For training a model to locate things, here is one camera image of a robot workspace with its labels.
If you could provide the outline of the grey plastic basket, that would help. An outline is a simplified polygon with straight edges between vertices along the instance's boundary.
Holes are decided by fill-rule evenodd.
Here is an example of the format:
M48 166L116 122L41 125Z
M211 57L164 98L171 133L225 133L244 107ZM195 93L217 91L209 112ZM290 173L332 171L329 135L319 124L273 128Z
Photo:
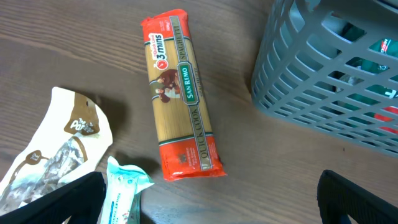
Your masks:
M251 81L263 113L397 156L397 2L275 1Z

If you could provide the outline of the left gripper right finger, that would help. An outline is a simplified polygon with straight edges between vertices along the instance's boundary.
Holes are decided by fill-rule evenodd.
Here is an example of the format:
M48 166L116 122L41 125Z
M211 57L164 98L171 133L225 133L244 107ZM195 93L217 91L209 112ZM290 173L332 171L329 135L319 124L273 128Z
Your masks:
M320 176L317 201L323 224L397 224L397 207L332 170Z

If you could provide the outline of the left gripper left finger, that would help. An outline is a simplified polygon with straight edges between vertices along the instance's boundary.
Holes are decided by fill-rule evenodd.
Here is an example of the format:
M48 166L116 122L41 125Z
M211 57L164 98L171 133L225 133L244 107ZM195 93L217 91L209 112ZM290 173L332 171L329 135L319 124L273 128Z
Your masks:
M90 172L73 182L1 216L2 224L96 224L106 196L100 172Z

